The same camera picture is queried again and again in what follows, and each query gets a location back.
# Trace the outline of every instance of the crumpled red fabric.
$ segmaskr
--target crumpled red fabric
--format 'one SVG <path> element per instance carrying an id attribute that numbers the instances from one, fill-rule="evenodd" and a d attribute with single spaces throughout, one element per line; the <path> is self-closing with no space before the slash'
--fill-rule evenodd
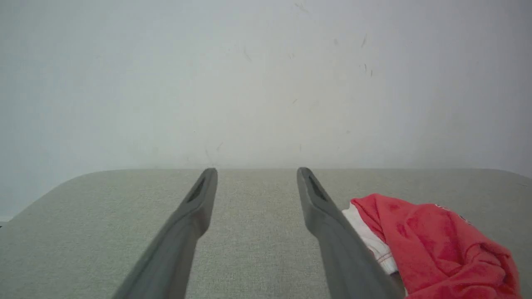
<path id="1" fill-rule="evenodd" d="M 510 251 L 458 214 L 380 194 L 351 203 L 390 247 L 408 298 L 521 298 Z"/>

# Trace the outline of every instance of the red towel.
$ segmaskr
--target red towel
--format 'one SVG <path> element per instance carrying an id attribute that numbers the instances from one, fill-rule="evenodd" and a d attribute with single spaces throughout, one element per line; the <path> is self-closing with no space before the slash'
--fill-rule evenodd
<path id="1" fill-rule="evenodd" d="M 458 214 L 380 194 L 351 203 L 390 247 L 408 298 L 521 298 L 510 251 Z"/>

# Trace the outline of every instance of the gray surface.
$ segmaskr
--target gray surface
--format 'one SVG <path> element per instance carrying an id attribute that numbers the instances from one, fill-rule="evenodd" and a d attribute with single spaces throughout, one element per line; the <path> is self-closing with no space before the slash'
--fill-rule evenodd
<path id="1" fill-rule="evenodd" d="M 0 229 L 0 298 L 106 298 L 199 170 L 122 170 L 72 179 Z M 532 297 L 532 180 L 496 170 L 316 170 L 344 209 L 382 193 L 446 205 L 507 246 Z M 327 298 L 294 170 L 221 170 L 188 298 Z"/>

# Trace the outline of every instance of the red garment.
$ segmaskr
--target red garment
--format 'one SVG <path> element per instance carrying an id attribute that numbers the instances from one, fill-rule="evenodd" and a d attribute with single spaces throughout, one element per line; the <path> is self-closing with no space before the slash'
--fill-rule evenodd
<path id="1" fill-rule="evenodd" d="M 510 251 L 458 214 L 380 194 L 351 203 L 390 247 L 408 298 L 521 298 Z"/>

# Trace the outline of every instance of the white cloth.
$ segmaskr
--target white cloth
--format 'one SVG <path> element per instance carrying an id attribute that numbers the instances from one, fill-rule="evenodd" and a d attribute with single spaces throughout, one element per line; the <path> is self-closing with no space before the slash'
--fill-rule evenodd
<path id="1" fill-rule="evenodd" d="M 357 234 L 366 246 L 373 252 L 375 259 L 386 272 L 390 275 L 397 272 L 397 264 L 392 256 L 390 247 L 386 245 L 377 235 L 371 231 L 371 229 L 365 224 L 362 217 L 360 217 L 359 211 L 353 204 L 349 204 L 349 209 L 342 211 L 345 218 L 349 221 L 351 226 L 355 229 Z"/>

